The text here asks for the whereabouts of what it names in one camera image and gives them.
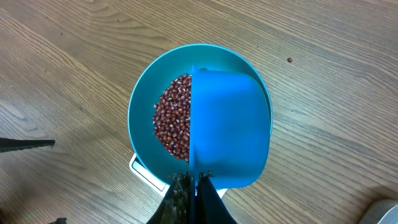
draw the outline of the blue plastic scoop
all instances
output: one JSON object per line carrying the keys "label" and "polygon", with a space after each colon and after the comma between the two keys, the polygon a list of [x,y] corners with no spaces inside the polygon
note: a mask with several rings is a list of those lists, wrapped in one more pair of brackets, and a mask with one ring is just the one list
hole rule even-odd
{"label": "blue plastic scoop", "polygon": [[213,171],[216,189],[245,187],[266,164],[269,109],[260,85],[243,73],[192,69],[190,172]]}

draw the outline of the white kitchen scale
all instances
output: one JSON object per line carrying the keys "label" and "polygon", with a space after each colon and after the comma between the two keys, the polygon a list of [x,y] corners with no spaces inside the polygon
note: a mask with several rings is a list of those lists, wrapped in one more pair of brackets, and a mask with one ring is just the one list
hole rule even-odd
{"label": "white kitchen scale", "polygon": [[[139,159],[137,158],[137,154],[134,153],[132,155],[132,158],[130,160],[130,170],[133,174],[138,176],[144,183],[149,185],[156,193],[158,193],[160,196],[164,197],[166,195],[166,192],[169,189],[169,185],[164,184],[161,180],[159,180],[157,177],[152,175],[145,167],[140,163]],[[227,189],[221,189],[217,190],[218,195],[220,198],[224,196],[226,193]]]}

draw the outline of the wooden table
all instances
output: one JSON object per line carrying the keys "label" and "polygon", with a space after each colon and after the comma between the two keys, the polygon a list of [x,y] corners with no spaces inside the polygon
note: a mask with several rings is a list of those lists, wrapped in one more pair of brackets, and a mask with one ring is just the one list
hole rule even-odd
{"label": "wooden table", "polygon": [[266,168],[223,199],[238,222],[355,223],[398,198],[397,0],[0,0],[0,136],[57,140],[0,155],[9,221],[145,223],[161,198],[127,166],[127,104],[192,42],[239,52],[271,93]]}

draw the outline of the adzuki bean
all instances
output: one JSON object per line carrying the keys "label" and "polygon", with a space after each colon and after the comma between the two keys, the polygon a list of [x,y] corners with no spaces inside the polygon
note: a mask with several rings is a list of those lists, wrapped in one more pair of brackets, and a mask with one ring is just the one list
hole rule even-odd
{"label": "adzuki bean", "polygon": [[165,150],[176,159],[189,161],[191,76],[183,74],[170,82],[152,117],[154,134]]}

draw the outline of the gray object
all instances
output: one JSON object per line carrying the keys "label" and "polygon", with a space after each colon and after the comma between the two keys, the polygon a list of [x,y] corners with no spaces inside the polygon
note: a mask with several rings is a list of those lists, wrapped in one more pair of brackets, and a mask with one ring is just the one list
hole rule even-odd
{"label": "gray object", "polygon": [[380,200],[374,202],[366,211],[359,224],[397,224],[398,201]]}

